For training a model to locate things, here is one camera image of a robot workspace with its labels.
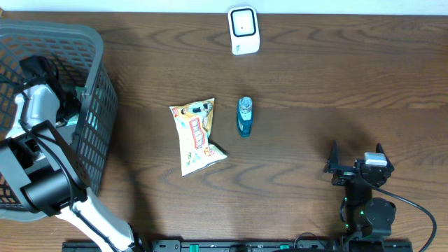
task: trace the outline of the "basket mesh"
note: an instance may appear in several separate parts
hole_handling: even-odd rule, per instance
[[[102,41],[101,48],[95,48],[99,45],[95,42],[101,38],[97,33],[93,34],[90,28],[82,26],[44,22],[24,24],[15,23],[17,29],[0,29],[0,140],[13,126],[17,107],[13,101],[14,88],[7,82],[23,81],[19,61],[32,55],[51,59],[59,70],[59,81],[64,89],[76,86],[93,90],[91,94],[77,94],[85,111],[80,113],[75,132],[79,137],[73,138],[72,146],[90,175],[92,191],[97,194],[117,109],[116,93],[102,61],[97,60],[98,57],[101,59],[103,48]],[[95,60],[99,66],[93,73],[91,68]],[[10,207],[12,203],[20,206],[1,174],[0,178],[4,182],[0,185],[0,209]]]

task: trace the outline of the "crinkled plastic wrapper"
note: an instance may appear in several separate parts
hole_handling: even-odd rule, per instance
[[[171,106],[181,147],[182,176],[209,167],[227,156],[209,143],[215,99]]]

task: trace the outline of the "small plastic bottle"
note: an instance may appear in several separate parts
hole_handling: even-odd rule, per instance
[[[252,99],[249,97],[243,97],[238,102],[237,116],[238,132],[242,137],[249,137],[251,135],[252,122]]]

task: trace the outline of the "white wall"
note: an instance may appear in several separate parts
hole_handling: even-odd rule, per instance
[[[448,0],[0,0],[5,11],[226,13],[242,4],[259,13],[448,15]]]

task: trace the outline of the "wooden table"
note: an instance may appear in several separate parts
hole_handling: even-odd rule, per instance
[[[348,165],[381,142],[395,165],[383,188],[427,207],[439,225],[429,251],[448,250],[446,17],[259,15],[260,52],[235,57],[224,14],[4,16],[85,24],[103,37],[119,108],[99,198],[140,233],[290,239],[343,232],[344,189],[322,172],[336,139]],[[235,122],[244,95],[255,103],[248,139]],[[211,139],[229,158],[183,178],[168,107],[211,97]],[[392,201],[392,237],[409,238],[418,251],[429,218]],[[57,218],[0,226],[0,251],[60,251],[66,240],[85,239]]]

